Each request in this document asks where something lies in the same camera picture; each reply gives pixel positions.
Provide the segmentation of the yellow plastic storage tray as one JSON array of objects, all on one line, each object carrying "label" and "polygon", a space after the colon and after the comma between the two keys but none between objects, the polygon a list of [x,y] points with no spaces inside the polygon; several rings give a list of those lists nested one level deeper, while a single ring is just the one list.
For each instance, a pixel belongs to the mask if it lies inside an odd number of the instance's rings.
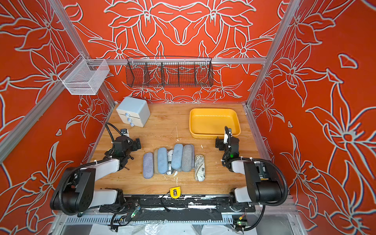
[{"label": "yellow plastic storage tray", "polygon": [[234,136],[240,135],[240,122],[233,109],[194,108],[190,111],[189,129],[194,138],[215,139],[224,135],[226,126]]}]

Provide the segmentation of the map print glasses case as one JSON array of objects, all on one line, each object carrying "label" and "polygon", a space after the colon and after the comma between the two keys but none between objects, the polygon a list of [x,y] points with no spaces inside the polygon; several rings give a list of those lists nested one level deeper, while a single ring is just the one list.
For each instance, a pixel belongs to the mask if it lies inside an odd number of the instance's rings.
[{"label": "map print glasses case", "polygon": [[203,182],[205,180],[205,158],[201,154],[195,156],[194,161],[195,180]]}]

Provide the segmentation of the light blue glasses case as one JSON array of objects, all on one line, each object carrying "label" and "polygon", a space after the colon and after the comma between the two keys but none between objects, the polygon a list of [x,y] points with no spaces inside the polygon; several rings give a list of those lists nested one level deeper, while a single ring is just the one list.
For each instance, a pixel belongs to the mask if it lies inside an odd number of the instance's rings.
[{"label": "light blue glasses case", "polygon": [[183,145],[176,144],[173,149],[171,167],[176,171],[182,171]]},{"label": "light blue glasses case", "polygon": [[157,168],[160,174],[166,174],[168,171],[168,154],[167,149],[162,147],[157,152]]}]

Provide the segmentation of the grey fabric glasses case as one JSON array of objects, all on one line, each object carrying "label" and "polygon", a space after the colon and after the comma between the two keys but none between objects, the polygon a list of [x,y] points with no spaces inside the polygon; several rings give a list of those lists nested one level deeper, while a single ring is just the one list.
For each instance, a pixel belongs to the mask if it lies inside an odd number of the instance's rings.
[{"label": "grey fabric glasses case", "polygon": [[190,172],[194,168],[194,145],[183,146],[181,170]]}]

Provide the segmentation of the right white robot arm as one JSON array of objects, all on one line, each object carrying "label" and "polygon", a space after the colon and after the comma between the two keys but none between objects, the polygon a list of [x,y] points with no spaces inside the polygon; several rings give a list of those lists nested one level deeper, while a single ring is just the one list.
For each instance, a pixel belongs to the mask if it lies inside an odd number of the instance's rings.
[{"label": "right white robot arm", "polygon": [[224,138],[215,139],[215,147],[223,151],[222,166],[230,172],[242,174],[246,185],[229,193],[230,204],[249,203],[279,206],[287,200],[288,185],[282,171],[270,160],[246,158],[239,152],[240,140],[227,126]]}]

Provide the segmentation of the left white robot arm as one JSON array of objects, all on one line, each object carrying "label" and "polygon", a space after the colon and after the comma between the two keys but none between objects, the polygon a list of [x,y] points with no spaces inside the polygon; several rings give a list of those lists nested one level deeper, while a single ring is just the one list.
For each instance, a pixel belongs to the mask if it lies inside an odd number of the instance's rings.
[{"label": "left white robot arm", "polygon": [[84,213],[91,208],[115,214],[125,213],[134,202],[124,199],[121,189],[95,188],[96,181],[126,168],[131,153],[142,148],[140,139],[131,139],[127,129],[119,130],[113,124],[105,123],[111,138],[111,148],[100,161],[93,161],[67,168],[54,191],[50,208],[66,215]]}]

